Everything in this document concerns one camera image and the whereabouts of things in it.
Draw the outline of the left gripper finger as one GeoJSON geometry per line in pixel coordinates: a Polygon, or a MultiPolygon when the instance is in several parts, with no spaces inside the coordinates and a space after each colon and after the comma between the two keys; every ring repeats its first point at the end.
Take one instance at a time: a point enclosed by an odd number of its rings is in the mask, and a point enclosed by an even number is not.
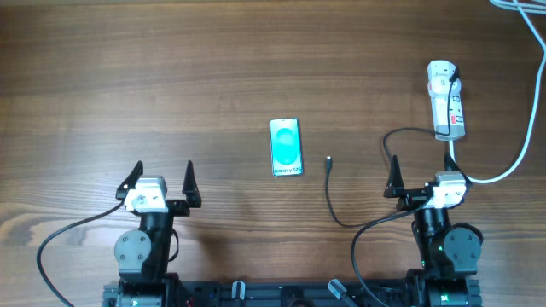
{"type": "Polygon", "coordinates": [[[183,195],[189,207],[201,208],[201,195],[195,180],[194,165],[191,160],[188,161],[183,181],[183,195]]]}
{"type": "Polygon", "coordinates": [[[138,160],[131,173],[116,189],[115,198],[124,200],[131,189],[136,187],[137,181],[143,174],[143,162],[138,160]]]}

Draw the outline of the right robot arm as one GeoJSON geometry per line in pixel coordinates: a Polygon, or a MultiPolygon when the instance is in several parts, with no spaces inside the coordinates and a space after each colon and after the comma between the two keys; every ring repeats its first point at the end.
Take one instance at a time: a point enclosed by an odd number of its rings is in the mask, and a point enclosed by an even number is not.
{"type": "Polygon", "coordinates": [[[468,223],[452,223],[449,210],[464,202],[472,182],[449,156],[444,171],[423,188],[406,188],[398,157],[392,156],[384,196],[396,198],[397,211],[414,217],[412,233],[421,267],[404,279],[405,306],[478,307],[483,304],[478,271],[484,236],[468,223]]]}

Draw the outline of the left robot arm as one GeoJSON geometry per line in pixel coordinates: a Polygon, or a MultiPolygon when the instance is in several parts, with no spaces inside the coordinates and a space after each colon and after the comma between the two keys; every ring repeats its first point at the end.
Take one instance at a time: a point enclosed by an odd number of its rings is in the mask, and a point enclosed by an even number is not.
{"type": "Polygon", "coordinates": [[[169,273],[168,263],[178,253],[170,253],[171,240],[178,234],[175,217],[187,217],[201,207],[202,198],[195,181],[194,166],[187,163],[183,200],[168,200],[162,176],[145,177],[139,161],[116,190],[116,199],[140,218],[138,229],[123,233],[114,246],[119,266],[119,284],[103,293],[104,306],[191,306],[192,295],[178,274],[169,273]]]}

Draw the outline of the smartphone with cyan screen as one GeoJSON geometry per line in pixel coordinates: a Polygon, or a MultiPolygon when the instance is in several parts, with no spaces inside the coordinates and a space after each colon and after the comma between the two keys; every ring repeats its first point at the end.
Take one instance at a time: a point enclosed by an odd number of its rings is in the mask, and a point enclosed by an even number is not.
{"type": "Polygon", "coordinates": [[[274,177],[300,176],[304,173],[297,118],[270,121],[270,151],[274,177]]]}

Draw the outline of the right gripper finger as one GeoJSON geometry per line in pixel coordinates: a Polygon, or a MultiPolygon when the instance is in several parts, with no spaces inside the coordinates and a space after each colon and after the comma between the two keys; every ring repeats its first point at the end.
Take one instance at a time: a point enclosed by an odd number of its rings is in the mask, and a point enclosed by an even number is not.
{"type": "Polygon", "coordinates": [[[449,153],[446,153],[444,155],[444,169],[446,171],[458,171],[459,173],[462,174],[464,180],[465,180],[465,184],[467,186],[471,186],[472,185],[472,182],[471,180],[468,178],[468,176],[459,168],[459,166],[457,165],[457,163],[454,161],[454,159],[451,157],[451,155],[449,153]]]}
{"type": "Polygon", "coordinates": [[[385,198],[399,198],[404,196],[404,181],[398,163],[398,156],[391,158],[391,167],[383,196],[385,198]]]}

